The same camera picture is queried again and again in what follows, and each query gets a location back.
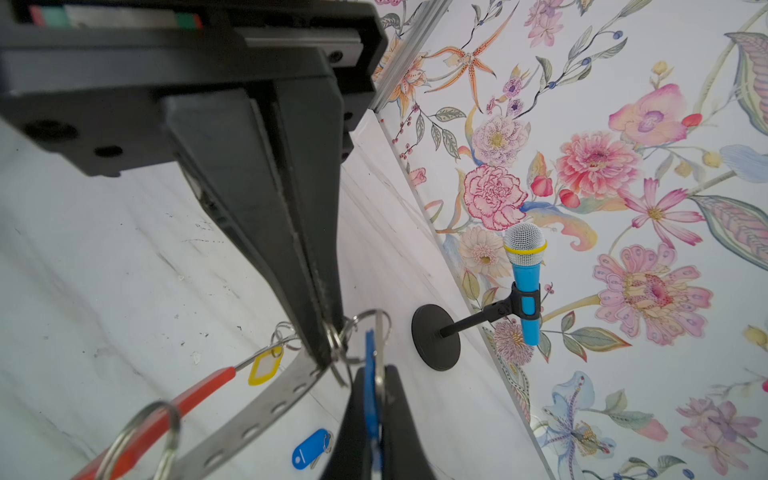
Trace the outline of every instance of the silver mesh grille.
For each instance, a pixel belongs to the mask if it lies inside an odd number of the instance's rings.
[[[518,223],[510,227],[504,234],[504,245],[513,250],[533,250],[543,247],[544,234],[533,223]],[[507,258],[514,265],[538,265],[544,259],[544,252],[525,254],[507,252]]]

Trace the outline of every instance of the hole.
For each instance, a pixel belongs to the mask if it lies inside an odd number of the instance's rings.
[[[282,412],[285,408],[286,408],[286,403],[285,402],[280,402],[277,405],[275,405],[274,407],[272,407],[272,414],[276,415],[276,414]]]
[[[344,54],[341,50],[334,50],[331,55],[328,55],[328,61],[331,63],[339,63],[342,58],[344,58]]]
[[[208,457],[208,460],[206,460],[205,463],[203,464],[203,468],[208,468],[212,466],[214,463],[218,463],[219,460],[221,460],[223,457],[224,457],[224,450],[219,450],[218,452]]]
[[[101,158],[119,157],[122,154],[123,154],[123,149],[118,147],[117,145],[94,148],[94,155]]]
[[[50,118],[29,122],[24,133],[32,140],[49,142],[74,140],[79,135],[77,128]]]
[[[242,436],[243,440],[249,439],[252,436],[256,435],[259,432],[259,429],[261,429],[261,425],[257,423],[256,425],[252,426],[251,428],[243,432],[243,436]]]

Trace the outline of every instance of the white marble table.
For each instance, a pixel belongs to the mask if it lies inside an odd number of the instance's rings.
[[[468,309],[370,112],[356,143],[339,206],[344,310],[382,307],[392,316],[386,356],[399,367],[435,473],[547,478],[478,331],[462,334],[462,357],[448,372],[416,353],[418,306],[437,303],[455,318]],[[68,478],[142,406],[248,357],[286,319],[176,164],[87,178],[5,125],[0,306],[0,478],[14,480]],[[246,377],[184,420],[182,453],[261,390]],[[213,478],[316,478],[327,455],[300,472],[290,453],[318,428],[336,431],[348,395],[326,375]],[[148,477],[158,450],[127,478]]]

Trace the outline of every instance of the yellow ring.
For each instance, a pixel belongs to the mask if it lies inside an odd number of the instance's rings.
[[[514,250],[512,248],[507,247],[504,245],[504,250],[507,250],[509,253],[516,253],[518,255],[535,255],[536,253],[541,253],[544,250],[547,249],[547,242],[544,242],[544,245],[539,248],[534,248],[533,250]]]

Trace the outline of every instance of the yellow flower bud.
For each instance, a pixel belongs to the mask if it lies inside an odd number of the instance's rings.
[[[691,167],[686,161],[680,161],[680,165],[677,165],[674,169],[674,173],[680,175],[683,178],[692,174],[693,171],[694,171],[694,168]]]
[[[708,167],[718,168],[723,164],[723,155],[714,151],[708,151],[701,157],[701,161]]]
[[[768,333],[765,333],[756,326],[749,326],[744,330],[744,338],[749,343],[753,343],[758,347],[765,349],[768,346]]]
[[[668,68],[667,63],[664,60],[662,60],[662,61],[656,63],[651,70],[656,75],[661,75],[665,71],[667,71],[667,68]]]

